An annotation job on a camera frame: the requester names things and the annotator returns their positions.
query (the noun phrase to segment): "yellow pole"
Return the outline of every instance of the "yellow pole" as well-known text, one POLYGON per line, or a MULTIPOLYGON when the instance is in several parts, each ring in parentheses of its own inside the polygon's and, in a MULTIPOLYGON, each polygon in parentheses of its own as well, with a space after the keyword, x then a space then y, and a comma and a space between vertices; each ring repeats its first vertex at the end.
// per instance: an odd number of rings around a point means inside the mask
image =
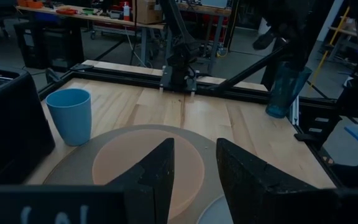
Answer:
MULTIPOLYGON (((339 23, 338 27, 337 27, 336 30, 335 30, 335 33, 334 33, 334 35, 333 35, 331 41, 329 42, 330 45, 332 45, 332 44, 334 43, 335 37, 337 36, 339 29, 342 27, 343 22, 345 21, 345 18, 346 18, 346 16, 347 16, 347 14, 349 13, 349 10, 350 10, 350 7, 348 6, 347 9, 346 9, 345 14, 342 16, 341 22, 339 23)), ((321 67, 323 66, 324 61, 326 60, 327 54, 328 54, 328 50, 325 51, 325 53, 324 53, 324 55, 323 55, 323 58, 322 58, 321 61, 320 61, 320 64, 318 65, 316 71, 315 71, 314 74, 313 74, 313 78, 311 79, 311 85, 310 85, 310 87, 309 87, 309 91, 308 91, 308 94, 307 94, 307 95, 310 94, 311 89, 312 89, 312 87, 314 86, 314 83, 315 83, 315 81, 316 81, 316 79, 317 79, 317 76, 318 76, 319 73, 320 73, 321 67)))

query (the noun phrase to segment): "table leg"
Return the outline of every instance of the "table leg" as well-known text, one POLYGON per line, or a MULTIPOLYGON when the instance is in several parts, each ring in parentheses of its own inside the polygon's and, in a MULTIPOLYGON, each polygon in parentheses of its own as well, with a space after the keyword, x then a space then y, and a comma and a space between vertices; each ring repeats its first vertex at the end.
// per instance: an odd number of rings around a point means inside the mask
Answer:
POLYGON ((214 44, 212 46, 211 60, 209 61, 209 65, 208 65, 208 74, 212 74, 212 68, 214 67, 215 64, 216 51, 218 49, 219 38, 221 36, 222 24, 223 24, 223 16, 219 16, 218 26, 215 32, 214 44))
POLYGON ((341 43, 344 38, 345 38, 345 35, 341 33, 338 38, 338 41, 335 44, 333 51, 331 52, 331 54, 328 57, 328 60, 333 61, 335 59, 335 55, 338 52, 338 50, 341 48, 341 45, 342 45, 341 43))
POLYGON ((208 45, 209 42, 209 35, 211 35, 211 27, 212 27, 212 22, 214 21, 213 16, 209 16, 209 23, 208 23, 208 28, 206 31, 206 37, 205 37, 205 43, 204 43, 204 52, 203 52, 203 56, 205 57, 206 55, 206 46, 208 45))
POLYGON ((168 64, 167 60, 171 56, 171 47, 172 47, 172 32, 168 28, 168 37, 167 37, 167 49, 165 50, 165 63, 168 64))
POLYGON ((142 46, 141 46, 140 59, 142 60, 143 64, 146 65, 147 62, 147 28, 146 27, 142 27, 142 46))

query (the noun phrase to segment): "metal frame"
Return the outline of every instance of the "metal frame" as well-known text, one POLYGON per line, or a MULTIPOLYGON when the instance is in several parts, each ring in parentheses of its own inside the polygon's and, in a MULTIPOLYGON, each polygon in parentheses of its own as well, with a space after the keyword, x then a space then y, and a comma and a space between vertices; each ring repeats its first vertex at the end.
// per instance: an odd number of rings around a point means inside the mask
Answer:
MULTIPOLYGON (((61 88, 65 83, 72 78, 83 78, 89 80, 96 80, 102 82, 119 83, 123 85, 134 85, 145 88, 160 88, 160 76, 147 75, 143 73, 123 72, 117 70, 109 70, 103 68, 86 68, 80 70, 78 67, 75 71, 69 71, 64 74, 58 82, 49 83, 46 87, 39 91, 41 100, 44 100, 47 95, 53 91, 61 88)), ((230 100, 252 102, 258 104, 267 104, 269 102, 270 93, 266 91, 251 90, 246 88, 231 87, 226 91, 216 91, 214 87, 216 84, 197 83, 196 94, 213 96, 218 98, 226 98, 230 100)), ((320 100, 305 97, 299 97, 299 111, 301 113, 300 125, 294 125, 298 131, 297 135, 304 135, 313 133, 313 138, 302 139, 309 147, 315 158, 319 161, 323 169, 326 171, 331 180, 336 186, 340 187, 342 184, 334 175, 328 165, 318 155, 318 151, 325 142, 326 138, 335 127, 336 123, 341 120, 339 111, 336 107, 336 102, 333 100, 320 100)))

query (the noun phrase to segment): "concrete floor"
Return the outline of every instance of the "concrete floor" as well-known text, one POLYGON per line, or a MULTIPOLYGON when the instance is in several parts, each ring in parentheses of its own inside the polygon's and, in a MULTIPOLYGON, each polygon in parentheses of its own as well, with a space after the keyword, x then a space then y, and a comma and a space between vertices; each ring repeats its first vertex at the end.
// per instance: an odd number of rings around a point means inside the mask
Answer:
MULTIPOLYGON (((7 31, 10 33, 11 38, 5 39, 0 37, 0 65, 22 68, 24 66, 24 62, 21 52, 17 46, 17 40, 12 26, 17 22, 19 21, 6 21, 7 31)), ((117 43, 122 36, 101 36, 100 33, 98 33, 96 40, 91 40, 90 33, 83 32, 82 38, 85 58, 94 59, 98 55, 102 54, 106 49, 110 48, 110 46, 117 43)), ((260 52, 256 52, 252 49, 252 43, 256 38, 257 34, 255 32, 236 29, 231 50, 235 50, 236 52, 245 52, 246 54, 231 52, 225 57, 219 58, 214 67, 213 76, 230 78, 269 54, 271 46, 267 50, 260 52)), ((319 64, 319 60, 317 60, 317 58, 320 57, 320 55, 318 55, 319 53, 317 53, 319 44, 321 43, 316 43, 315 50, 311 54, 307 64, 307 66, 312 70, 315 70, 319 64)), ((131 48, 129 47, 129 44, 125 42, 113 50, 110 54, 102 58, 102 61, 128 64, 130 57, 131 48)), ((163 65, 163 59, 164 53, 160 52, 157 59, 152 62, 154 68, 161 68, 163 65)), ((134 59, 133 64, 136 65, 138 63, 139 62, 134 59)), ((206 72, 206 65, 196 64, 193 67, 201 70, 201 72, 206 72)), ((41 72, 41 70, 32 68, 25 69, 30 73, 41 72)), ((342 84, 347 78, 345 75, 338 74, 338 72, 350 72, 350 70, 340 64, 327 62, 324 64, 324 67, 316 80, 316 86, 330 98, 338 98, 342 92, 342 84)), ((247 78, 246 81, 260 83, 263 73, 264 69, 247 78)), ((46 85, 44 75, 34 75, 33 78, 37 88, 42 88, 46 85)), ((301 95, 317 98, 321 97, 314 90, 308 95, 308 86, 304 87, 301 95)), ((350 135, 344 130, 344 127, 350 124, 352 124, 350 120, 343 118, 330 135, 324 147, 336 163, 354 166, 358 164, 358 142, 350 137, 350 135)))

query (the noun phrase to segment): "cardboard box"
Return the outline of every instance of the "cardboard box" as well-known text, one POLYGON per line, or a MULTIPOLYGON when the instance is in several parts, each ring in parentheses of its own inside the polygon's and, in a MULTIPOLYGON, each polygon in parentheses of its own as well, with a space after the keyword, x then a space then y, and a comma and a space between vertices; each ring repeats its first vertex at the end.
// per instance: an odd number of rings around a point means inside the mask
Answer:
POLYGON ((143 24, 153 24, 162 22, 162 11, 159 6, 155 7, 155 0, 132 0, 133 20, 135 21, 135 12, 137 8, 137 22, 143 24))

